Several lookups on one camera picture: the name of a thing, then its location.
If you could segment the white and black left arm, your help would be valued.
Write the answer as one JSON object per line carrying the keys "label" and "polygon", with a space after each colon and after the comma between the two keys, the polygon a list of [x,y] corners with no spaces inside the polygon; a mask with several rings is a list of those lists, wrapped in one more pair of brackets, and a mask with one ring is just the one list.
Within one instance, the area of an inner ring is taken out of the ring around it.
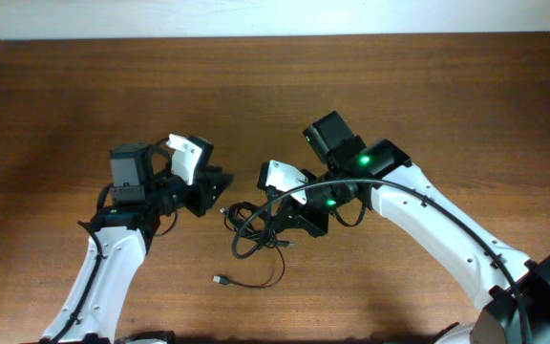
{"label": "white and black left arm", "polygon": [[205,215],[233,177],[209,159],[214,145],[198,136],[169,135],[110,151],[112,182],[81,227],[87,252],[74,285],[42,343],[112,343],[128,289],[164,217],[181,208]]}

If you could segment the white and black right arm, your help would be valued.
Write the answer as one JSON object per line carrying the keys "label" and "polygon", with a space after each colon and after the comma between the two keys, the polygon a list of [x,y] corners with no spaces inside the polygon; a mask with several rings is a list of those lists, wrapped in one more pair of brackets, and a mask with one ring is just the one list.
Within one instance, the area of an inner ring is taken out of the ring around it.
{"label": "white and black right arm", "polygon": [[281,161],[263,165],[262,188],[284,195],[277,230],[322,236],[328,215],[358,200],[412,236],[478,309],[476,322],[454,323],[434,342],[550,344],[550,256],[536,262],[505,244],[439,192],[404,151],[389,140],[365,144],[337,112],[303,134],[328,170],[316,177]]}

